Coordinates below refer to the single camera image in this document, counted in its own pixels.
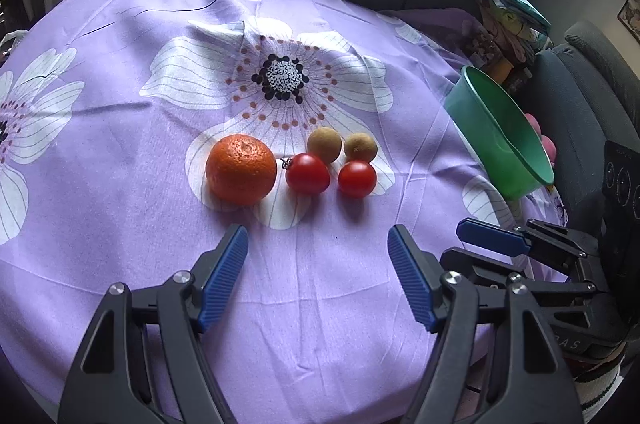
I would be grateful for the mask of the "striped sleeve forearm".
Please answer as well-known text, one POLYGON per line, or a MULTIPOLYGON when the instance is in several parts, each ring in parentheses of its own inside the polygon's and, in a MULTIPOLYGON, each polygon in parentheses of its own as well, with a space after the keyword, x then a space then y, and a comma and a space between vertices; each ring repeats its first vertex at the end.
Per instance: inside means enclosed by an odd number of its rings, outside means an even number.
POLYGON ((594 418, 623 383, 624 375, 620 370, 624 360, 625 355, 621 354, 616 359, 602 362, 574 378, 585 423, 594 418))

